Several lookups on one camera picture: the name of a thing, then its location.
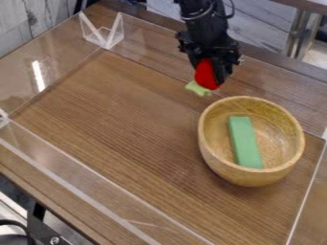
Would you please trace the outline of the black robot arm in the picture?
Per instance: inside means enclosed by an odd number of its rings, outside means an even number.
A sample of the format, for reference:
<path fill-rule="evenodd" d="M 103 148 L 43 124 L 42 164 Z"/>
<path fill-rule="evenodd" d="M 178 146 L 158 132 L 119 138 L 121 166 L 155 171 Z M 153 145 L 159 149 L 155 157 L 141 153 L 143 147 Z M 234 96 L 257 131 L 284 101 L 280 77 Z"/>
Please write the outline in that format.
<path fill-rule="evenodd" d="M 206 89 L 217 90 L 242 62 L 240 42 L 229 35 L 229 19 L 224 0 L 178 0 L 181 18 L 187 29 L 177 33 L 179 50 L 196 69 L 194 80 Z"/>

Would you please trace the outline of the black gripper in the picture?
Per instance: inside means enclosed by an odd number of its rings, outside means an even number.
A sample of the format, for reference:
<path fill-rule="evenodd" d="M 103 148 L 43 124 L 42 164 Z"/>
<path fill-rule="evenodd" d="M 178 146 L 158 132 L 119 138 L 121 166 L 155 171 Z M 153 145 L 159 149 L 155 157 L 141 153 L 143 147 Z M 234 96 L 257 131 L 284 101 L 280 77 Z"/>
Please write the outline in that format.
<path fill-rule="evenodd" d="M 186 53 L 194 68 L 205 57 L 213 57 L 214 78 L 218 85 L 224 85 L 233 74 L 233 66 L 244 61 L 240 43 L 229 35 L 229 19 L 236 13 L 210 12 L 182 13 L 187 29 L 177 34 L 179 49 Z"/>

